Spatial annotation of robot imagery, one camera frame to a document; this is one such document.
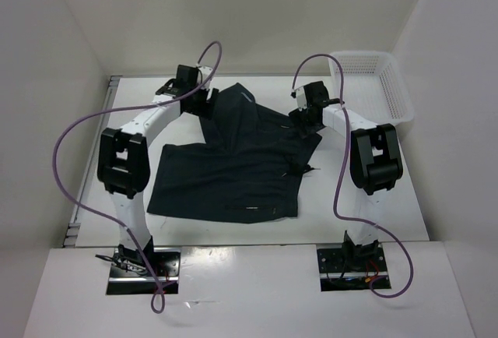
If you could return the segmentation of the dark navy shorts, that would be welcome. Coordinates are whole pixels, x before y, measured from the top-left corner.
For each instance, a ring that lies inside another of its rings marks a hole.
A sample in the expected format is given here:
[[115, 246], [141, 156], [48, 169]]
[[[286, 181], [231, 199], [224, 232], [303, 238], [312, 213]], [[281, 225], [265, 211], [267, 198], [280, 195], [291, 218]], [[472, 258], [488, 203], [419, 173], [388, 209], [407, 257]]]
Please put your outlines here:
[[303, 176], [321, 142], [261, 106], [239, 83], [223, 90], [203, 143], [162, 148], [147, 207], [162, 217], [256, 224], [294, 218]]

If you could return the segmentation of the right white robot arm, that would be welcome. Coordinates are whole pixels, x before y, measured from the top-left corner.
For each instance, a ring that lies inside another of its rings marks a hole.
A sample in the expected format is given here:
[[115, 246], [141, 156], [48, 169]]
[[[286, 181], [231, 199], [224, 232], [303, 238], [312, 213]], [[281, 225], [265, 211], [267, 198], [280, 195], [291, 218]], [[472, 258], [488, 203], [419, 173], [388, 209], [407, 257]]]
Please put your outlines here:
[[[346, 221], [342, 242], [342, 264], [358, 270], [377, 255], [378, 224], [386, 195], [403, 175], [402, 157], [396, 129], [379, 125], [345, 108], [339, 98], [330, 98], [322, 81], [293, 88], [291, 97], [297, 109], [289, 113], [291, 121], [306, 138], [330, 128], [345, 138], [345, 156], [339, 172], [332, 210]], [[356, 187], [352, 213], [338, 211], [338, 198], [345, 173]]]

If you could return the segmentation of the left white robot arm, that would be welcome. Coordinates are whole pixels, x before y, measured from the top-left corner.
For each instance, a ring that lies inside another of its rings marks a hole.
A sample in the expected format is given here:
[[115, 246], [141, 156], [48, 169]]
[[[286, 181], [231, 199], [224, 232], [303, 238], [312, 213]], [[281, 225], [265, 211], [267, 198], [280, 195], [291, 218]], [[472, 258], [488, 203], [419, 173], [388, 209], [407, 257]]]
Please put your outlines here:
[[151, 104], [121, 127], [101, 133], [97, 177], [121, 222], [118, 258], [128, 261], [140, 276], [152, 272], [156, 264], [143, 199], [151, 175], [149, 146], [184, 112], [211, 116], [219, 92], [210, 88], [213, 76], [214, 69], [205, 65], [179, 65], [176, 76], [155, 92]]

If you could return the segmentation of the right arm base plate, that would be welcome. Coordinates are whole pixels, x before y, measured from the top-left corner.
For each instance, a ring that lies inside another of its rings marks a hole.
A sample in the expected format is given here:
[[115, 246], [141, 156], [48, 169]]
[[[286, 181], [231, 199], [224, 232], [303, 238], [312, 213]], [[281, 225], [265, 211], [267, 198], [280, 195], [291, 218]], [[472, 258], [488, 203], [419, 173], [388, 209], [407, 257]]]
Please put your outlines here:
[[374, 290], [390, 290], [391, 283], [384, 250], [376, 255], [347, 260], [340, 244], [319, 245], [316, 248], [321, 292], [368, 290], [373, 281]]

